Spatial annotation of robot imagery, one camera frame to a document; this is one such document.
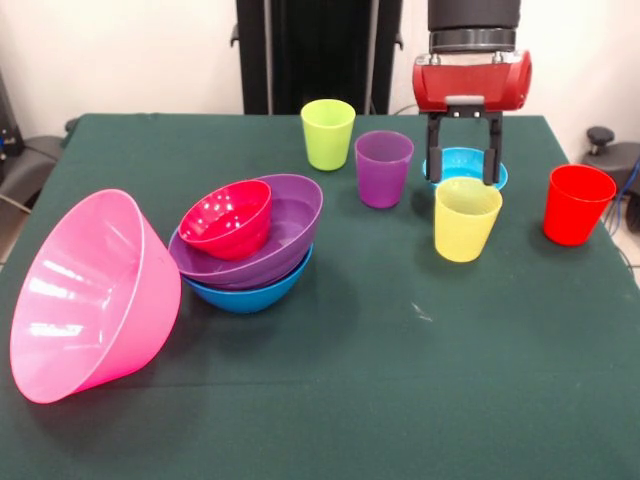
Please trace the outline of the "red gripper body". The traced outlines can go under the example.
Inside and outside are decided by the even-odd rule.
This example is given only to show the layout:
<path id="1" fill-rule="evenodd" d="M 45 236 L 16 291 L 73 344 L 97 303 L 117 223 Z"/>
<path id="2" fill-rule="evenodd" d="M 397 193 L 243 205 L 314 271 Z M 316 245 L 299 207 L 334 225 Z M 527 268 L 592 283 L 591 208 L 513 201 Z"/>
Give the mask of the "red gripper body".
<path id="1" fill-rule="evenodd" d="M 527 50 L 474 54 L 424 54 L 415 59 L 412 85 L 422 113 L 445 113 L 454 106 L 486 112 L 521 109 L 532 79 Z"/>

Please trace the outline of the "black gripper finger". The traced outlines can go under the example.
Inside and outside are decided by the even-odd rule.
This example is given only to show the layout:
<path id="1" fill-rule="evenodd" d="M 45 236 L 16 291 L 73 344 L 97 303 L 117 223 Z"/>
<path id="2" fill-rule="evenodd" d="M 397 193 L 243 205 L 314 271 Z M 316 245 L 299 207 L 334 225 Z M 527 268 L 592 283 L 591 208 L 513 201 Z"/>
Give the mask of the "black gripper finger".
<path id="1" fill-rule="evenodd" d="M 484 112 L 489 127 L 489 148 L 484 151 L 483 182 L 494 185 L 500 181 L 500 165 L 503 133 L 503 113 Z"/>
<path id="2" fill-rule="evenodd" d="M 439 145 L 439 132 L 441 122 L 446 117 L 446 112 L 431 112 L 428 114 L 425 177 L 431 183 L 439 183 L 442 180 L 442 148 Z"/>

